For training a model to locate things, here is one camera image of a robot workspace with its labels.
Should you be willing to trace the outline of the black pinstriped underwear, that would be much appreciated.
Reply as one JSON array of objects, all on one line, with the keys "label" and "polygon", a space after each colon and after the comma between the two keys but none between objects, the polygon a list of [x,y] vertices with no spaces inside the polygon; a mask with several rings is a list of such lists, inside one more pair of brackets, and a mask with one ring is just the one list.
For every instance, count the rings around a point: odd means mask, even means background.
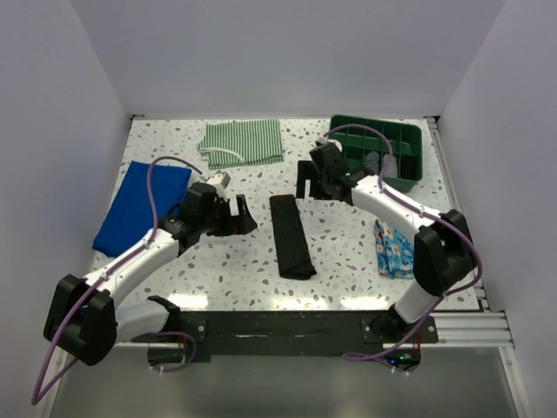
[{"label": "black pinstriped underwear", "polygon": [[293,195],[269,199],[279,276],[291,280],[309,280],[316,274],[299,209]]}]

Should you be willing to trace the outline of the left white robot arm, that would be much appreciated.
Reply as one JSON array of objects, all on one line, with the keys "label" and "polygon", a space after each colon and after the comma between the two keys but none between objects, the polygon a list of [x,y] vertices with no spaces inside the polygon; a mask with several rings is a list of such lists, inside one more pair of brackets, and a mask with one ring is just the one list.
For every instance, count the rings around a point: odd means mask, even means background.
[{"label": "left white robot arm", "polygon": [[71,274],[58,283],[44,325],[44,337],[88,366],[98,364],[112,348],[140,335],[174,340],[180,310],[168,300],[122,307],[124,299],[161,267],[195,246],[201,236],[246,235],[257,228],[246,198],[235,198],[238,214],[222,187],[197,182],[185,200],[174,205],[156,227],[108,265],[83,278]]}]

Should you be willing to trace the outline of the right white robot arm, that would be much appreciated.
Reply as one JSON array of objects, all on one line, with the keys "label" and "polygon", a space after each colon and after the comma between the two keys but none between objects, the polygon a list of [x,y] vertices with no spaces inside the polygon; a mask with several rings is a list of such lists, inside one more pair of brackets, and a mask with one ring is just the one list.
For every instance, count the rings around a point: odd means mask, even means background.
[{"label": "right white robot arm", "polygon": [[309,160],[298,162],[299,199],[344,202],[383,219],[413,244],[414,282],[391,308],[387,330],[399,342],[409,341],[422,317],[447,296],[454,286],[481,270],[466,218],[452,209],[439,212],[418,204],[386,184],[379,175],[357,166],[351,168],[331,142],[310,151]]}]

